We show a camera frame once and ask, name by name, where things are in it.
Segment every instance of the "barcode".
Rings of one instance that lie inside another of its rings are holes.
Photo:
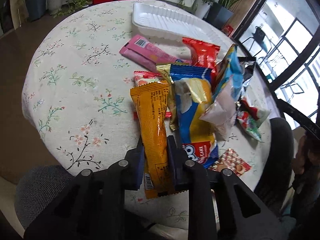
[[[148,173],[144,174],[145,189],[153,189],[152,181]]]
[[[138,46],[140,46],[140,47],[142,47],[142,48],[144,48],[147,43],[148,43],[148,42],[145,41],[144,39],[138,39],[138,40],[135,42],[135,44],[137,44]]]

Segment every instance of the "flower pot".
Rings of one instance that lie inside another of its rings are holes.
[[[233,12],[218,3],[214,3],[209,10],[206,22],[221,30],[232,15]]]
[[[199,17],[200,19],[203,19],[203,17],[206,15],[206,13],[210,9],[210,4],[202,2],[202,0],[197,0],[198,7],[195,12],[195,16]]]
[[[48,0],[48,9],[50,14],[55,14],[61,9],[62,0]]]
[[[39,19],[45,13],[46,0],[26,0],[26,6],[29,14],[29,20]]]

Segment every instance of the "round table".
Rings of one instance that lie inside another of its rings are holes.
[[[132,7],[144,2],[179,10],[162,1],[117,1],[81,10],[59,23],[36,50],[22,92],[25,117],[36,127],[51,154],[72,175],[83,169],[99,171],[124,158],[140,136],[133,119],[130,88],[135,70],[143,67],[124,58],[119,50],[135,35]],[[232,41],[212,27],[214,43],[229,48]],[[150,37],[167,53],[190,59],[182,43]],[[249,88],[254,103],[266,107],[260,81]],[[260,127],[262,141],[255,141],[237,125],[228,142],[218,142],[219,154],[229,147],[252,168],[241,179],[254,190],[270,150],[269,121]],[[171,131],[167,126],[167,135]],[[188,228],[188,192],[147,200],[144,184],[126,191],[125,208],[151,221]]]

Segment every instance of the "wooden floor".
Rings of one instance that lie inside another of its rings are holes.
[[[34,52],[64,18],[45,15],[0,37],[0,176],[14,184],[34,166],[58,164],[24,118],[21,92]]]

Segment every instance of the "white flower pot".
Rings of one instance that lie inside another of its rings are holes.
[[[206,13],[209,11],[210,5],[207,3],[203,3],[202,0],[197,0],[197,3],[198,3],[198,7],[195,12],[195,16],[202,19],[206,15]]]
[[[48,9],[50,14],[54,14],[61,9],[62,0],[48,0]]]

